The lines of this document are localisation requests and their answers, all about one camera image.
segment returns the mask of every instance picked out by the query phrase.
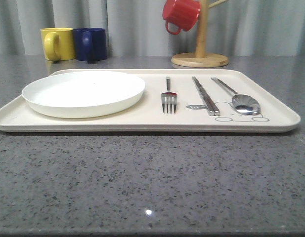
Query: tray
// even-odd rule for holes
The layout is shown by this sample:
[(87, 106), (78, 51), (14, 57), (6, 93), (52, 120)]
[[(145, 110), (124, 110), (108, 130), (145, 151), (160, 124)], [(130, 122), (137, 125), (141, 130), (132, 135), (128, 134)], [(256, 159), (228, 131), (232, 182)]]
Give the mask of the tray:
[[(121, 112), (95, 118), (53, 118), (33, 111), (18, 96), (0, 109), (0, 130), (6, 132), (77, 131), (197, 131), (197, 132), (286, 132), (296, 128), (300, 116), (261, 88), (243, 73), (224, 69), (69, 69), (114, 71), (135, 74), (146, 82), (139, 102)], [(161, 93), (166, 90), (165, 76), (171, 77), (171, 91), (178, 93), (176, 114), (163, 114)], [(209, 116), (192, 80), (196, 76), (221, 111)], [(231, 96), (211, 80), (217, 77), (239, 93), (259, 101), (261, 114), (243, 116), (230, 105)]]

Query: tray rim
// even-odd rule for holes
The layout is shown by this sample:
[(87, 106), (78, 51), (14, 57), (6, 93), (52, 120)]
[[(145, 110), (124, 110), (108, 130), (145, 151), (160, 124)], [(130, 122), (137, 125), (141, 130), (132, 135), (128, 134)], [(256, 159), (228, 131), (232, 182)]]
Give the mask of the tray rim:
[[(58, 74), (62, 74), (62, 73), (69, 73), (69, 72), (78, 72), (78, 71), (97, 71), (97, 70), (101, 70), (101, 71), (117, 71), (117, 72), (124, 72), (124, 71), (135, 71), (133, 73), (138, 73), (138, 72), (146, 72), (146, 74), (149, 74), (149, 72), (157, 72), (162, 70), (163, 72), (201, 72), (204, 71), (204, 69), (138, 69), (138, 68), (125, 68), (125, 69), (121, 69), (121, 68), (117, 68), (117, 69), (64, 69), (64, 70), (59, 70), (56, 71), (52, 74), (50, 74), (49, 76), (53, 76), (53, 75), (58, 75)], [(240, 72), (240, 71), (236, 71), (236, 70), (230, 70), (230, 69), (205, 69), (206, 71), (222, 71), (222, 72), (232, 72), (232, 73), (236, 73), (236, 74), (241, 74), (245, 77), (247, 77), (244, 73)], [(180, 127), (178, 127), (178, 125), (173, 125), (173, 127), (171, 129), (169, 129), (168, 124), (165, 125), (160, 125), (160, 124), (144, 124), (144, 125), (140, 125), (137, 124), (135, 127), (131, 128), (132, 125), (129, 124), (80, 124), (79, 126), (81, 128), (74, 128), (74, 129), (61, 129), (61, 128), (67, 128), (67, 127), (76, 127), (77, 125), (71, 125), (71, 124), (58, 124), (58, 125), (50, 125), (50, 124), (39, 124), (39, 125), (21, 125), (21, 124), (13, 124), (13, 125), (8, 125), (8, 124), (4, 124), (4, 123), (0, 123), (0, 130), (1, 131), (5, 131), (5, 132), (132, 132), (132, 131), (149, 131), (149, 132), (218, 132), (218, 133), (283, 133), (283, 132), (288, 132), (291, 131), (293, 129), (295, 129), (298, 124), (301, 121), (301, 117), (299, 114), (297, 114), (294, 110), (292, 110), (290, 107), (288, 107), (287, 105), (285, 105), (283, 102), (281, 102), (279, 99), (277, 99), (275, 96), (273, 96), (272, 94), (270, 94), (267, 90), (265, 90), (263, 87), (259, 86), (256, 82), (254, 82), (252, 79), (250, 79), (249, 77), (247, 77), (252, 83), (254, 83), (255, 85), (257, 85), (260, 89), (262, 89), (265, 93), (267, 93), (268, 95), (272, 96), (272, 98), (274, 100), (276, 100), (278, 103), (280, 103), (282, 106), (284, 106), (286, 109), (288, 109), (296, 118), (295, 122), (289, 125), (278, 125), (278, 126), (263, 126), (263, 129), (261, 130), (254, 130), (254, 128), (259, 127), (261, 128), (261, 126), (252, 126), (252, 130), (250, 129), (246, 129), (246, 130), (233, 130), (232, 127), (239, 127), (238, 125), (203, 125), (203, 127), (206, 129), (204, 130), (200, 130), (200, 129), (196, 129), (195, 127), (197, 127), (196, 125), (180, 125)], [(24, 100), (24, 98), (22, 98), (22, 95), (17, 96), (16, 98), (14, 98), (13, 100), (11, 100), (10, 102), (8, 102), (7, 104), (5, 104), (3, 107), (0, 108), (0, 112), (4, 111), (7, 107), (14, 105), (14, 103), (16, 103), (18, 100), (22, 99), (23, 102), (26, 102)]]

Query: fork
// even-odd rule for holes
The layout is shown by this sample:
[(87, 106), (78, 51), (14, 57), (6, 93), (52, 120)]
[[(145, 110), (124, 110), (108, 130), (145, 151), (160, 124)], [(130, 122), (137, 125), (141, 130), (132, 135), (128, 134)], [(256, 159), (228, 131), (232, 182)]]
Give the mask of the fork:
[(161, 94), (162, 111), (165, 114), (175, 114), (177, 105), (177, 94), (171, 92), (171, 81), (170, 77), (166, 77), (167, 81), (167, 92)]

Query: yellow mug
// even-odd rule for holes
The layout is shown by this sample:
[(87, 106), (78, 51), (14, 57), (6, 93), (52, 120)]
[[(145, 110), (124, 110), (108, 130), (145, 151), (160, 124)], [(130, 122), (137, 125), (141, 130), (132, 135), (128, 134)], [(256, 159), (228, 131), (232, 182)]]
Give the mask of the yellow mug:
[(73, 28), (40, 29), (44, 46), (44, 58), (50, 61), (75, 58)]

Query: red mug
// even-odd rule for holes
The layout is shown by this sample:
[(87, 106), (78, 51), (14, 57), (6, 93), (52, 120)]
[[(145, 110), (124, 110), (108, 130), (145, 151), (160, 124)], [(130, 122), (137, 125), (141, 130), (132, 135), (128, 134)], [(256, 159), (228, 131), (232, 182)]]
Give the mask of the red mug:
[[(201, 4), (198, 1), (167, 0), (162, 13), (162, 18), (166, 21), (166, 30), (172, 35), (177, 35), (181, 30), (190, 30), (195, 25), (200, 10)], [(171, 31), (169, 23), (178, 26), (178, 30)]]

